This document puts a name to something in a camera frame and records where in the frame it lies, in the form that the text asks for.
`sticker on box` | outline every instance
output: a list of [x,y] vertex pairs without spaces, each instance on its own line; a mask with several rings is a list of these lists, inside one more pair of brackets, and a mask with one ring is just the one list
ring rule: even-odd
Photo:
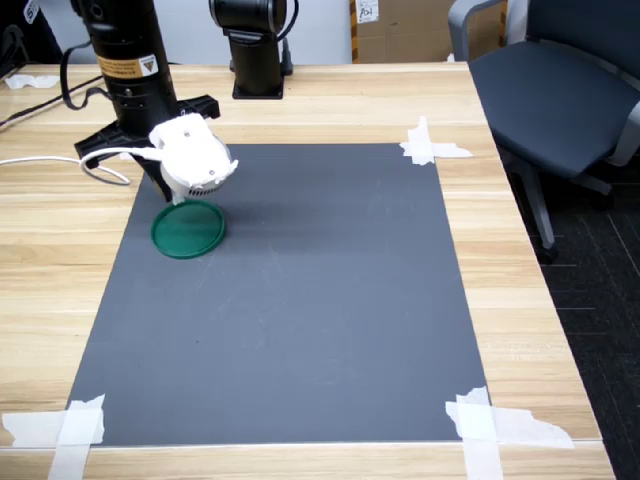
[[358,23],[372,23],[380,20],[378,0],[356,0]]

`dark gray chair seat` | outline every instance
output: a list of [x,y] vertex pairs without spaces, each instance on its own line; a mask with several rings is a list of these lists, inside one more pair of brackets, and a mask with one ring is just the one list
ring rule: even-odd
[[565,178],[615,148],[640,92],[575,53],[535,42],[470,63],[496,143]]

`chair backrest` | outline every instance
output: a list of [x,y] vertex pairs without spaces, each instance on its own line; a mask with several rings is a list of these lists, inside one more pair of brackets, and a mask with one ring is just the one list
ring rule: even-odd
[[576,47],[640,78],[640,0],[530,0],[527,37]]

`office chair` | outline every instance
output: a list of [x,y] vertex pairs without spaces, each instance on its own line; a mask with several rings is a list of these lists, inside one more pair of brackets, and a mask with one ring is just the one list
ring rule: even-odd
[[[457,61],[469,59],[469,17],[500,2],[453,4]],[[640,78],[639,20],[638,0],[530,0],[526,41],[469,63],[505,168],[524,184],[541,263],[557,250],[539,171],[608,196],[611,186],[585,170],[602,160],[624,166],[640,147],[640,91],[621,77]]]

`white cable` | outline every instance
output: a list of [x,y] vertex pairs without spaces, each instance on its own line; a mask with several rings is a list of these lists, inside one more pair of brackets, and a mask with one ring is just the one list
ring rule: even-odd
[[94,180],[98,180],[102,183],[106,183],[109,185],[122,185],[122,183],[114,182],[113,180],[109,180],[106,178],[99,177],[87,168],[87,162],[97,157],[102,157],[104,155],[116,155],[118,153],[129,153],[131,155],[138,155],[147,160],[155,160],[157,162],[162,160],[162,150],[158,148],[123,148],[123,147],[114,147],[114,148],[103,148],[100,150],[96,150],[95,152],[88,153],[78,162],[80,164],[80,169],[88,176],[93,178]]
[[[57,160],[57,161],[60,161],[60,162],[75,163],[76,165],[80,164],[80,160],[78,160],[77,158],[58,157],[58,156],[55,156],[55,155],[45,155],[45,156],[39,156],[39,157],[22,157],[22,158],[11,158],[9,160],[0,160],[0,166],[1,165],[10,165],[12,163],[41,162],[41,161],[46,161],[46,160]],[[96,178],[96,179],[100,180],[101,182],[109,183],[111,185],[120,185],[120,186],[126,187],[127,185],[131,184],[131,181],[127,177],[125,177],[121,173],[116,172],[115,170],[111,170],[110,168],[107,168],[107,167],[98,167],[98,170],[101,170],[101,171],[103,171],[105,173],[108,173],[109,175],[113,175],[114,177],[119,178],[122,181],[121,182],[114,182],[113,180],[107,180],[107,179],[98,177],[97,175],[89,175],[89,176],[91,176],[93,178]]]

